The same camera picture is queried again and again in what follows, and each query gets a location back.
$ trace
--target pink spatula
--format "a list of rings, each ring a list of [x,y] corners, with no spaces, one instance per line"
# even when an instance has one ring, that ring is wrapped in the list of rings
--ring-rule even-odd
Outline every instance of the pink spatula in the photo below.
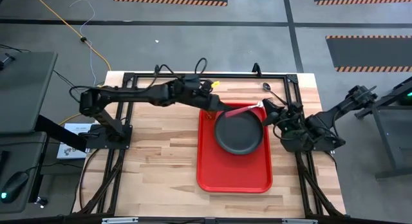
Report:
[[[225,113],[225,117],[226,117],[226,118],[229,118],[229,117],[232,117],[232,116],[234,116],[234,115],[240,114],[240,113],[245,112],[245,111],[248,111],[248,110],[250,110],[250,109],[253,109],[253,108],[255,108],[255,107],[263,107],[263,102],[262,102],[262,101],[259,101],[256,105],[251,105],[251,106],[247,106],[247,107],[242,107],[242,108],[239,108],[239,109],[235,109],[235,110],[233,110],[233,111],[228,111],[228,112]]]

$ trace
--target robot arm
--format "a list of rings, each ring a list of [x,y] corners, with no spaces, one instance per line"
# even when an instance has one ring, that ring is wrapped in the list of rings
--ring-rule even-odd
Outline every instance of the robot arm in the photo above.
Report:
[[[124,128],[104,110],[112,102],[148,102],[154,106],[170,106],[176,102],[206,111],[226,111],[218,95],[212,94],[212,81],[200,80],[197,74],[186,74],[164,84],[148,88],[118,88],[104,86],[89,88],[80,96],[80,113],[95,118],[111,132],[112,136],[124,137]]]
[[[376,94],[365,86],[355,86],[349,90],[346,98],[328,111],[322,111],[307,118],[303,116],[303,105],[293,103],[287,110],[278,107],[269,100],[264,100],[267,118],[263,125],[274,124],[281,130],[283,147],[288,152],[331,151],[346,142],[330,131],[335,121],[350,111],[368,107],[377,98]]]

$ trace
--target yellow clamp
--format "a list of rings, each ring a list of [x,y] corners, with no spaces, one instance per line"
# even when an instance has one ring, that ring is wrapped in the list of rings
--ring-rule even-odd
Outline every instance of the yellow clamp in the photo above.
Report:
[[[213,82],[212,88],[214,88],[215,86],[219,86],[219,85],[220,85],[220,81]]]

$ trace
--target gray floor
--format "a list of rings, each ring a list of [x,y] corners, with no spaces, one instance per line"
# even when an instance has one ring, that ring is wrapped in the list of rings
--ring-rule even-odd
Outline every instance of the gray floor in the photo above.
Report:
[[[76,0],[45,0],[66,19],[89,19],[87,3]],[[229,0],[228,7],[115,3],[88,0],[96,20],[130,21],[236,21],[286,22],[283,0]],[[290,0],[294,21],[299,23],[412,23],[412,3],[382,5],[316,6],[313,0]],[[37,0],[4,0],[0,18],[55,19]],[[354,85],[377,85],[384,95],[408,73],[337,73],[326,45],[326,35],[410,35],[410,29],[296,28],[305,73],[316,75],[324,109],[340,102]],[[287,27],[251,26],[86,26],[83,32],[106,56],[113,70],[153,70],[168,64],[174,70],[192,71],[200,57],[209,60],[211,71],[250,71],[258,62],[265,72],[296,72]],[[93,83],[89,50],[63,25],[0,24],[0,43],[31,51],[56,51],[56,70],[74,84]],[[93,56],[97,81],[107,67]],[[60,122],[78,111],[69,87],[53,76],[42,114]],[[363,121],[347,115],[337,122],[347,144],[336,151],[339,181],[347,213],[368,218],[410,223],[412,176],[377,182],[375,173],[389,169],[380,136],[372,117]],[[48,153],[50,160],[56,149]],[[40,210],[28,206],[22,214],[0,219],[67,214],[79,174],[48,176],[42,194],[50,205]]]

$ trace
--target black frying pan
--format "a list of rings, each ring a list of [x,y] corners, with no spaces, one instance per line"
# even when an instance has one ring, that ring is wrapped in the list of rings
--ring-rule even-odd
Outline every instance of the black frying pan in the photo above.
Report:
[[[262,142],[263,126],[259,117],[251,111],[229,118],[222,112],[214,125],[214,137],[230,153],[249,154]]]

